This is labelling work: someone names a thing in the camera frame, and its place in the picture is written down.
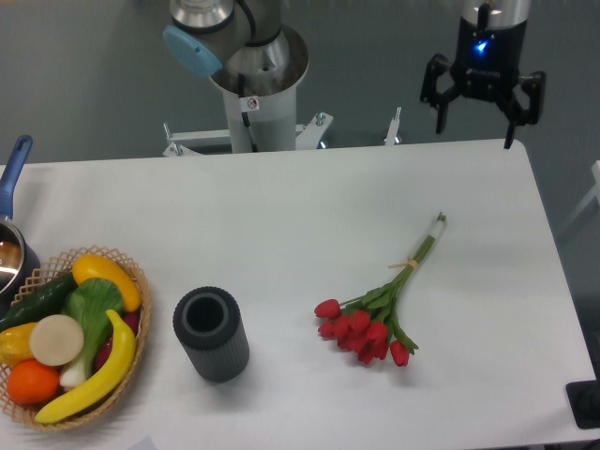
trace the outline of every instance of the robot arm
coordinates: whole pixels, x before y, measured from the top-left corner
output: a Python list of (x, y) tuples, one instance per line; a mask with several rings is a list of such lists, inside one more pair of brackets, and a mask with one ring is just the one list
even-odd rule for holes
[(164, 41), (186, 68), (211, 76), (245, 46), (262, 46), (281, 30), (279, 0), (171, 0)]
[[(459, 96), (496, 103), (508, 119), (504, 148), (510, 148), (517, 126), (536, 124), (542, 114), (546, 74), (518, 71), (531, 0), (467, 0), (460, 19), (454, 63), (436, 54), (427, 63), (421, 101), (438, 110), (436, 132), (442, 133), (448, 104)], [(454, 85), (443, 93), (437, 81), (449, 72)], [(529, 98), (528, 109), (513, 89)]]

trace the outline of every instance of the orange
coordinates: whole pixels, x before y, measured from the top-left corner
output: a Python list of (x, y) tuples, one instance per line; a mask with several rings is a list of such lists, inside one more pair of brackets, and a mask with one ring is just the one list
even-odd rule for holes
[(20, 405), (33, 405), (50, 400), (59, 385), (58, 370), (44, 366), (35, 359), (24, 361), (14, 367), (7, 380), (7, 393)]

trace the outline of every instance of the blue pot handle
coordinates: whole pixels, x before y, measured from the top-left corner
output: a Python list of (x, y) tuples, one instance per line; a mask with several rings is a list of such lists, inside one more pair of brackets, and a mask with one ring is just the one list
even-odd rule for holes
[(12, 218), (12, 197), (17, 186), (21, 169), (27, 160), (34, 140), (23, 135), (15, 143), (2, 178), (0, 178), (0, 218)]

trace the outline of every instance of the blue light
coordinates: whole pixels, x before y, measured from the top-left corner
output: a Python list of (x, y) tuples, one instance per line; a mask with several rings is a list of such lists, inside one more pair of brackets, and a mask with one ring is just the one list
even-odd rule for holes
[(475, 44), (475, 51), (480, 55), (483, 56), (486, 53), (486, 48), (489, 45), (489, 41), (488, 40), (480, 40), (479, 42), (477, 42)]

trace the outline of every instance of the wicker basket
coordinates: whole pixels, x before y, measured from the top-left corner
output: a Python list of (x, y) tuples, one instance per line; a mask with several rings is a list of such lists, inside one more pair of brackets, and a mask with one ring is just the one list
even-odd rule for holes
[(25, 281), (25, 285), (20, 288), (19, 293), (15, 296), (13, 305), (16, 302), (21, 301), (28, 293), (35, 291), (39, 286), (68, 272), (75, 260), (87, 253), (102, 255), (118, 263), (133, 279), (140, 290), (140, 294), (142, 295), (142, 314), (140, 317), (140, 329), (137, 336), (135, 357), (125, 379), (121, 381), (116, 389), (112, 391), (110, 396), (107, 397), (105, 401), (97, 408), (91, 412), (77, 414), (56, 424), (49, 425), (42, 425), (36, 422), (35, 416), (40, 407), (23, 407), (15, 404), (8, 397), (6, 387), (8, 374), (10, 373), (10, 367), (0, 365), (0, 408), (4, 413), (8, 414), (14, 422), (24, 424), (27, 427), (39, 431), (64, 431), (75, 428), (97, 419), (103, 413), (108, 411), (111, 406), (114, 405), (114, 403), (123, 395), (129, 383), (131, 382), (131, 378), (136, 370), (136, 367), (140, 364), (145, 341), (148, 336), (151, 313), (150, 290), (148, 287), (148, 282), (143, 274), (143, 270), (138, 266), (138, 264), (136, 264), (126, 254), (121, 253), (119, 250), (114, 248), (109, 249), (97, 246), (93, 246), (91, 248), (74, 248), (71, 251), (61, 253), (57, 258), (51, 258), (49, 262), (45, 262), (39, 269), (36, 269), (32, 276)]

